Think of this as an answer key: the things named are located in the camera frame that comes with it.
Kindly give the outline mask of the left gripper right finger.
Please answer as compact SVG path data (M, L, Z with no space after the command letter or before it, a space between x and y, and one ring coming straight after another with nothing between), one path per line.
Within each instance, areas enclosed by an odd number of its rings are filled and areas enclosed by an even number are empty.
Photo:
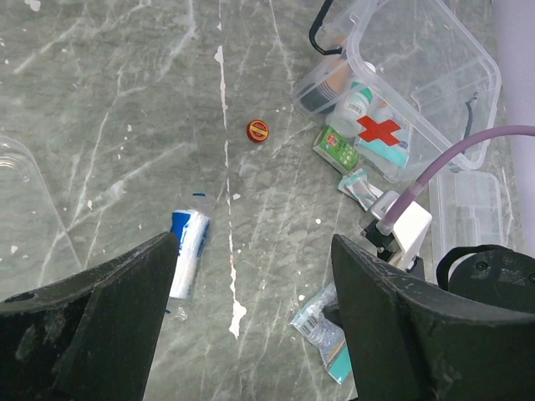
M341 235L331 259L358 399L533 399L530 256L458 247L439 263L436 283Z

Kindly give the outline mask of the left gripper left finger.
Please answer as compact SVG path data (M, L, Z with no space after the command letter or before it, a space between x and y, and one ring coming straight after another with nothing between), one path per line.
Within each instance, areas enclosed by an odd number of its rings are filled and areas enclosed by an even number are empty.
M141 400L178 240L121 256L1 303L3 400Z

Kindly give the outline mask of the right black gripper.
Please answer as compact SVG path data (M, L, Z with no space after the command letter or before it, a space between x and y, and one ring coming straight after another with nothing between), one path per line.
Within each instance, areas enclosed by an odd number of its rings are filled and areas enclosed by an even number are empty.
M410 229L401 224L398 229L394 228L390 234L385 235L379 231L377 223L377 220L366 223L362 231L362 236L374 246L376 256L391 266L424 280L425 267L420 249L425 238L425 229ZM337 302L325 306L323 315L332 324L341 327Z

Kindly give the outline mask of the teal-edged clear bag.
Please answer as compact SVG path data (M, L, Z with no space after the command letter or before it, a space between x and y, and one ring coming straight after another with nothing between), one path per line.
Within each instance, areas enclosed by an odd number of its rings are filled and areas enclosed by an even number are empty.
M379 100L371 115L357 120L362 130L359 144L397 168L404 169L410 158L413 127L384 100Z
M318 349L326 372L341 384L352 373L349 350L343 329L324 315L324 310L337 301L331 282L297 312L290 324Z

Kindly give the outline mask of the white green-label bottle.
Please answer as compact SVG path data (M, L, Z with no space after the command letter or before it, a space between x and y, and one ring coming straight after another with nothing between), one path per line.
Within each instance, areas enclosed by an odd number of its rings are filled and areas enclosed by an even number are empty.
M358 122L367 114L373 101L373 92L362 83L353 81L349 91L336 104L334 111L326 118L327 126L333 128L346 139L354 138L362 131Z

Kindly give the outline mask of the clear plastic medicine box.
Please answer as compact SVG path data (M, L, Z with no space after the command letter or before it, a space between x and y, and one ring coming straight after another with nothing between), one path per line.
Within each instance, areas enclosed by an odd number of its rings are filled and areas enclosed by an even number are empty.
M387 180L413 180L452 145L494 125L501 88L497 63L441 1L325 2L309 30L321 60L292 93L295 107L309 118L326 124L328 114L307 111L301 99L329 66L328 56L342 53L337 37L345 38L351 75L331 104L357 81L374 95L366 115L384 100L413 127L404 169L360 145L358 135L349 139Z

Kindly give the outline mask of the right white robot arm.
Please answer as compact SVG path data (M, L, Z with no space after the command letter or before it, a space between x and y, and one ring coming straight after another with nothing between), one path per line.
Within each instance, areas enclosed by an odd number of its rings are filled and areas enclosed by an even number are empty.
M344 330L353 320L382 323L397 314L426 337L534 334L534 260L505 246L451 249L437 265L436 284L393 268L347 236L334 235L331 256L338 301L325 315Z

